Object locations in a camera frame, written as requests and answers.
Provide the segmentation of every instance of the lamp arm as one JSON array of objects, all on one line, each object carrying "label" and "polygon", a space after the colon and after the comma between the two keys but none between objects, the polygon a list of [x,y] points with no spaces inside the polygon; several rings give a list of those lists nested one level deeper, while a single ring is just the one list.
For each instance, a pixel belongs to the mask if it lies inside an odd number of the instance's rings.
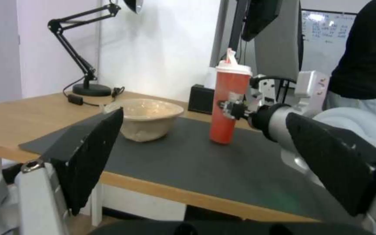
[{"label": "lamp arm", "polygon": [[[90,15],[96,12],[100,12],[103,10],[108,10],[109,14],[108,15],[103,15],[97,18],[93,18],[90,20],[85,20],[85,21],[76,21],[73,20],[75,18],[79,18],[85,15]],[[104,5],[100,8],[96,9],[91,9],[85,12],[81,12],[75,15],[71,15],[65,18],[60,18],[60,19],[52,19],[48,22],[48,28],[49,30],[55,35],[55,37],[59,40],[59,42],[62,44],[62,46],[65,48],[65,50],[68,52],[68,54],[72,57],[73,61],[78,65],[78,67],[82,70],[84,73],[84,87],[88,88],[89,87],[89,81],[90,80],[95,80],[96,77],[94,75],[95,69],[94,67],[91,66],[91,64],[86,61],[84,58],[82,58],[72,47],[72,45],[69,43],[69,41],[66,39],[66,37],[63,36],[63,32],[65,30],[71,29],[71,28],[76,28],[81,25],[86,25],[90,24],[93,22],[101,21],[103,19],[115,17],[117,15],[117,12],[121,8],[113,3]]]}]

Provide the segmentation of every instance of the lamp shade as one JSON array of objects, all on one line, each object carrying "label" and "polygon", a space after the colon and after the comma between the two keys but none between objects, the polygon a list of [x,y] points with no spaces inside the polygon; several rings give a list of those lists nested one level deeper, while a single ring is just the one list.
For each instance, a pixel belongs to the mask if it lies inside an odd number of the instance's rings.
[{"label": "lamp shade", "polygon": [[124,2],[136,14],[142,9],[143,0],[124,0]]}]

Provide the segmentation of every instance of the red plastic cup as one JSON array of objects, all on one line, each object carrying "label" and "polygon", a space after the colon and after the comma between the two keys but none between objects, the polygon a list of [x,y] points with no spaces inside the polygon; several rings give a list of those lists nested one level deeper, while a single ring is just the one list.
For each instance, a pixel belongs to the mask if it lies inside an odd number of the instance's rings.
[{"label": "red plastic cup", "polygon": [[211,120],[210,139],[216,143],[229,144],[233,137],[236,121],[224,116],[218,107],[218,101],[228,100],[229,92],[244,94],[252,76],[248,66],[221,61],[216,67],[217,82],[213,100],[213,116]]}]

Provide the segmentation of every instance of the beige bowl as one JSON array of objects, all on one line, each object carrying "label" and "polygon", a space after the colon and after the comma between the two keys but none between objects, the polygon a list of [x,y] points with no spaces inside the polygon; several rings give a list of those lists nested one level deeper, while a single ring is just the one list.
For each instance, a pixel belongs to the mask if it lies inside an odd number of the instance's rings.
[{"label": "beige bowl", "polygon": [[118,105],[124,110],[121,133],[125,138],[137,142],[151,141],[166,135],[176,117],[184,112],[181,106],[160,100],[119,100]]}]

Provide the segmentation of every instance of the lamp base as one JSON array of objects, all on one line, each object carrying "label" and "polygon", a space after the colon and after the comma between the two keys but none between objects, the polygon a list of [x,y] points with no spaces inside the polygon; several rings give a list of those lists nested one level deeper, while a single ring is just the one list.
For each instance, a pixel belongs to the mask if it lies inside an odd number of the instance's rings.
[{"label": "lamp base", "polygon": [[108,86],[99,84],[89,84],[89,88],[84,88],[83,84],[76,84],[72,88],[72,92],[77,95],[86,96],[109,96],[111,95],[111,89]]}]

